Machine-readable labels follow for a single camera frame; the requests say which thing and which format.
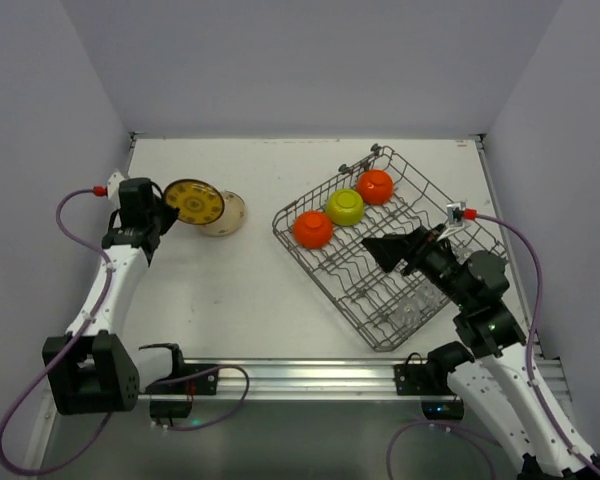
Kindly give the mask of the yellow patterned plate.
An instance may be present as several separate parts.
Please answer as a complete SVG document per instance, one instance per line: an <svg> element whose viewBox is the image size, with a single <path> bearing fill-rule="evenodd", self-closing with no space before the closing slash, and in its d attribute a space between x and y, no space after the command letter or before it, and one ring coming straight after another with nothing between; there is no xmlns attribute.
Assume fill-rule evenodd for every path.
<svg viewBox="0 0 600 480"><path fill-rule="evenodd" d="M207 182L180 179L164 190L166 203L178 210L177 219L189 225L208 225L217 221L225 210L222 194Z"/></svg>

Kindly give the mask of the grey wire dish rack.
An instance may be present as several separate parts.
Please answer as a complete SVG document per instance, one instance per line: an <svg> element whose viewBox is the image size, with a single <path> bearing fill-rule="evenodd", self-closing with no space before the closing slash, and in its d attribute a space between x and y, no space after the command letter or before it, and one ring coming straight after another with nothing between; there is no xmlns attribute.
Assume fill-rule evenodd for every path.
<svg viewBox="0 0 600 480"><path fill-rule="evenodd" d="M367 204L352 225L330 219L332 235L307 247L300 224L326 218L337 195L350 194L371 174L388 175L386 202ZM375 352L396 350L448 304L452 321L473 351L492 351L506 342L514 323L504 295L504 245L472 224L445 236L453 217L450 198L389 146L374 145L368 156L279 210L274 236L286 252Z"/></svg>

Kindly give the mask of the yellow-green bowl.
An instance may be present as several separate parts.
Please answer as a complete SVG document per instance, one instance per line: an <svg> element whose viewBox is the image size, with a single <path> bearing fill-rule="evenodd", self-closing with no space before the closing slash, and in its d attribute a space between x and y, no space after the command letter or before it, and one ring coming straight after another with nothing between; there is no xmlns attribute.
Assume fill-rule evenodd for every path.
<svg viewBox="0 0 600 480"><path fill-rule="evenodd" d="M339 189L329 197L325 212L334 224L353 226L364 216L364 201L353 189Z"/></svg>

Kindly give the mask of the orange bowl front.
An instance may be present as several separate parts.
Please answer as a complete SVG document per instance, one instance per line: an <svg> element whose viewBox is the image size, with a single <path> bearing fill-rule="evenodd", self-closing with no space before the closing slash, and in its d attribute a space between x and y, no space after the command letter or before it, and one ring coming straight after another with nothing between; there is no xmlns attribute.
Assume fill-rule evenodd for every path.
<svg viewBox="0 0 600 480"><path fill-rule="evenodd" d="M331 219L320 211L307 211L299 215L292 227L296 242L308 249L325 247L333 235Z"/></svg>

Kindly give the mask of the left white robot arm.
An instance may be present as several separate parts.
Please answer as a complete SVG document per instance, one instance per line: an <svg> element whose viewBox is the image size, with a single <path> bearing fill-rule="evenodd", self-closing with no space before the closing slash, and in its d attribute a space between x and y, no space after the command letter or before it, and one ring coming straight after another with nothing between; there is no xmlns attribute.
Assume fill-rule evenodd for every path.
<svg viewBox="0 0 600 480"><path fill-rule="evenodd" d="M125 179L117 187L97 187L119 205L95 252L98 271L75 320L61 336L46 339L42 357L54 402L62 415L126 412L156 382L184 368L175 343L149 344L129 352L120 334L131 301L146 275L160 238L178 211L148 178Z"/></svg>

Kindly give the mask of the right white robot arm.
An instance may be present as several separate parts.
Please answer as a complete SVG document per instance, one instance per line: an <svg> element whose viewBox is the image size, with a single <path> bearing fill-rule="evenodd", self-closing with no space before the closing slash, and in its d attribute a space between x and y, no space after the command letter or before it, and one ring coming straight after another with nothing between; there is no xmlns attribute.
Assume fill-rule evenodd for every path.
<svg viewBox="0 0 600 480"><path fill-rule="evenodd" d="M600 479L600 453L557 402L533 350L502 296L506 262L478 250L462 260L444 228L363 239L386 273L422 274L459 309L458 340L428 356L429 378L473 410L518 469L521 479Z"/></svg>

